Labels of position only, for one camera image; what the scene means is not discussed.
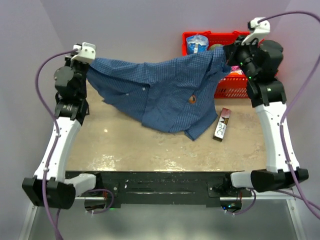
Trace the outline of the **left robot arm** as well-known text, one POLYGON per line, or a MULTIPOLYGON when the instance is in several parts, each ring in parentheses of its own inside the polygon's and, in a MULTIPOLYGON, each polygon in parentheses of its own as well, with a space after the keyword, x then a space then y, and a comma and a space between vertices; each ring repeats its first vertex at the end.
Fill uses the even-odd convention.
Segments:
POLYGON ((56 106, 52 134, 33 177, 24 178, 22 189, 37 207, 70 209, 75 198, 88 192, 99 196, 104 184, 92 173, 66 178, 71 147, 89 113, 86 75, 93 58, 66 56, 54 73, 56 106))

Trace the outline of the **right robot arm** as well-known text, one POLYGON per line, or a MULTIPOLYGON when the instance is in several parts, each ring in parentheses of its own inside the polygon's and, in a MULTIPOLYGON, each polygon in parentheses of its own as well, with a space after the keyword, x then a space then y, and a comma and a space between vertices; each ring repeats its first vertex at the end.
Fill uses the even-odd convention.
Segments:
POLYGON ((235 196, 241 188, 259 193, 292 188, 309 178, 301 168, 291 143, 284 85, 276 77, 283 60, 283 47, 273 40, 254 38, 248 43, 240 35, 224 46, 229 65, 239 66, 247 78, 246 93, 262 127, 267 163, 264 169, 232 172, 223 192, 235 196))

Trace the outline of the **blue plaid shirt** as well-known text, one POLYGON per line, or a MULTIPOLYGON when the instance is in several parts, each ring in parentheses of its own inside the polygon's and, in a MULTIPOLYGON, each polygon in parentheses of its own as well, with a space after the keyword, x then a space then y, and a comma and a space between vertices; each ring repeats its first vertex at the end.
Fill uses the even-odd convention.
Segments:
POLYGON ((199 64, 186 56, 159 63, 97 58, 86 78, 106 104, 163 133, 196 140, 217 119, 217 83, 196 79, 199 64), (195 95, 196 102, 189 98, 195 95))

